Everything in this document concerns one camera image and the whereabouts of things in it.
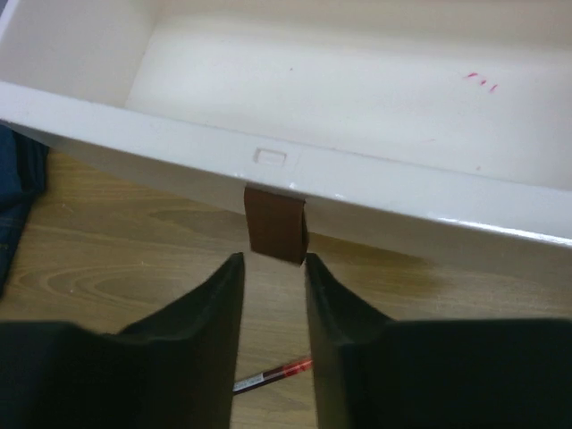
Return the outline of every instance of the pen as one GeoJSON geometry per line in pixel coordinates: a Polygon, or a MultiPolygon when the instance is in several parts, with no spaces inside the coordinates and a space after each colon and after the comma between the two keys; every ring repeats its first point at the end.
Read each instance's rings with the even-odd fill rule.
{"type": "Polygon", "coordinates": [[[312,367],[312,358],[305,357],[291,364],[278,366],[277,368],[263,373],[253,375],[252,377],[240,380],[234,384],[232,391],[235,395],[240,395],[245,391],[252,391],[269,383],[274,383],[287,377],[303,373],[312,367]]]}

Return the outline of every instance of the brown tab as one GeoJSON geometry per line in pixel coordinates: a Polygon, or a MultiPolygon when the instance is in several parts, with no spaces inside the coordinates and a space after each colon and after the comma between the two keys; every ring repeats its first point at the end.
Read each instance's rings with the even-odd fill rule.
{"type": "Polygon", "coordinates": [[[304,200],[259,189],[244,189],[252,251],[302,264],[307,252],[304,200]]]}

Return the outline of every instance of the wood grain surface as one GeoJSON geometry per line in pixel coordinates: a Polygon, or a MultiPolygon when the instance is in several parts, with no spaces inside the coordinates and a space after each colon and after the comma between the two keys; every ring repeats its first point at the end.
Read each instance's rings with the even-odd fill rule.
{"type": "MultiPolygon", "coordinates": [[[[572,289],[434,265],[313,235],[310,249],[391,317],[572,315],[572,289]]],[[[232,252],[247,259],[237,377],[309,352],[301,268],[248,251],[245,218],[116,179],[53,152],[1,319],[67,319],[115,332],[200,284],[232,252]]],[[[234,401],[233,428],[315,427],[311,373],[234,401]]]]}

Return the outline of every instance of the black rubber piece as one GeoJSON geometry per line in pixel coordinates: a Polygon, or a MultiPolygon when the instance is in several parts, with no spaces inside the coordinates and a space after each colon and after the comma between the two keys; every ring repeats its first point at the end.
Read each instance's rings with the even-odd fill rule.
{"type": "Polygon", "coordinates": [[[397,322],[307,255],[318,424],[570,428],[569,320],[397,322]]]}
{"type": "Polygon", "coordinates": [[[0,428],[228,428],[242,254],[116,335],[0,324],[0,428]]]}

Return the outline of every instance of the red marks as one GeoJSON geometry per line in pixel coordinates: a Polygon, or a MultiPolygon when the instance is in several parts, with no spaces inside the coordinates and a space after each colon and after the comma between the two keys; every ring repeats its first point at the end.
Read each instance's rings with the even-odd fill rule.
{"type": "MultiPolygon", "coordinates": [[[[479,74],[479,73],[474,73],[474,72],[473,72],[473,73],[469,73],[467,76],[465,76],[465,79],[471,79],[471,78],[475,78],[475,77],[477,77],[477,76],[480,76],[480,77],[481,77],[481,80],[479,81],[479,85],[480,85],[481,87],[484,87],[484,86],[487,84],[488,80],[487,80],[483,75],[481,75],[481,74],[479,74]]],[[[490,92],[491,94],[494,94],[494,91],[495,91],[496,88],[498,88],[498,87],[499,87],[499,85],[497,85],[497,84],[492,85],[491,89],[489,89],[489,92],[490,92]]]]}

